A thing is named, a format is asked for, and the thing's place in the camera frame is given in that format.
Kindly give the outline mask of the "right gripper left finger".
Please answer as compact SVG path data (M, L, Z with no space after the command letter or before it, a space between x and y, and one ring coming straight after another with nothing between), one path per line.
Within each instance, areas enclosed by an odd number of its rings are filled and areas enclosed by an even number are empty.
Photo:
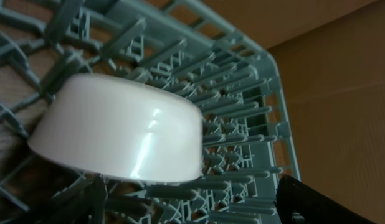
M104 223L106 200L104 178L97 175L80 181L9 223Z

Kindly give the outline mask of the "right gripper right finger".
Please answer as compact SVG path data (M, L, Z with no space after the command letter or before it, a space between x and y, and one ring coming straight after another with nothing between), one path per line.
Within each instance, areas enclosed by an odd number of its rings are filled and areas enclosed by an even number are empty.
M279 180L275 206L283 224L374 224L290 175Z

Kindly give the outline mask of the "grey round bowl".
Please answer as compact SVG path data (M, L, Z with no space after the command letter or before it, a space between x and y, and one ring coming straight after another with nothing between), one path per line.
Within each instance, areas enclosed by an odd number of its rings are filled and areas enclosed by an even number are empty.
M159 88L78 74L57 93L28 140L54 163L108 177L178 183L202 172L202 114Z

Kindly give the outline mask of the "grey plastic dish rack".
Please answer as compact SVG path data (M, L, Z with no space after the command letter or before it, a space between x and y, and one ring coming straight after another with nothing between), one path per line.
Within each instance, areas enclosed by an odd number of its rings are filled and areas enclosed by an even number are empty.
M279 175L299 177L274 58L200 1L0 1L0 223L98 174L26 142L66 79L114 77L202 112L202 172L186 183L104 177L104 223L278 223Z

